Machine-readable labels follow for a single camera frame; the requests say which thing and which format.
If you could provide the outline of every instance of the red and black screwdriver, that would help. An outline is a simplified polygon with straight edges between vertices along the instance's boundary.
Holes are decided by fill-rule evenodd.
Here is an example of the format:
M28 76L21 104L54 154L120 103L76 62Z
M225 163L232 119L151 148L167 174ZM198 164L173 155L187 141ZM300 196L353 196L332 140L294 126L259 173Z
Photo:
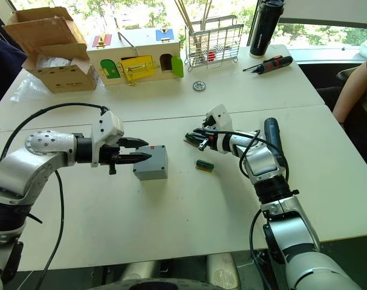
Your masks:
M243 71L246 71L251 68L256 68L252 71L252 73L258 73L258 74L265 74L269 71L273 71L278 68L283 68L285 66L288 66L292 63L293 58L291 56L275 56L271 59L265 60L262 64L251 66L250 68L246 68Z

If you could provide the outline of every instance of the thermos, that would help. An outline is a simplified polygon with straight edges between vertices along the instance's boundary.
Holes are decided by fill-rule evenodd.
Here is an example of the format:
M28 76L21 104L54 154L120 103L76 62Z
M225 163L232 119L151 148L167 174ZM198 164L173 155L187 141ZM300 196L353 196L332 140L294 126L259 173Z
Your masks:
M253 27L250 56L257 59L264 56L280 15L284 11L283 6L284 0L261 1Z

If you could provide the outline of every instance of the metal washer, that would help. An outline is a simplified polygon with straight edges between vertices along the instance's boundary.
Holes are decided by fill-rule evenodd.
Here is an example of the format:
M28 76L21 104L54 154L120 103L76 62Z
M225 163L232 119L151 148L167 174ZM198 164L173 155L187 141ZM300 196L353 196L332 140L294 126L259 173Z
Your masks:
M201 92L206 89L206 84L204 82L196 81L193 83L193 89L194 91Z

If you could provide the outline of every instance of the cardboard box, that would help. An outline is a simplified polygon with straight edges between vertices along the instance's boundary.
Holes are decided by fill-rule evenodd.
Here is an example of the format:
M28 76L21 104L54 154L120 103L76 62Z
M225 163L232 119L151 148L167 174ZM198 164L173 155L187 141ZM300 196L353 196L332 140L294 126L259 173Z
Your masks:
M72 17L63 7L16 11L3 28L27 55L45 45L85 43Z
M37 68L38 55L71 60L69 66ZM22 67L39 78L51 92L88 91L96 88L99 76L89 64L85 43L43 46L28 56Z

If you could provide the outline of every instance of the wire rack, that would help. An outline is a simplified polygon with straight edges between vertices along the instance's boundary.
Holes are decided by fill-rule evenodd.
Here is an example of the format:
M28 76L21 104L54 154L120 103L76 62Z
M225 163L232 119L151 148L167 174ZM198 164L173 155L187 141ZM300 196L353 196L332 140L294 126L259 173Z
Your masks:
M193 30L185 28L186 60L189 71L198 66L215 68L222 66L224 60L238 61L239 43L244 24L237 23L235 15L210 18L192 22Z

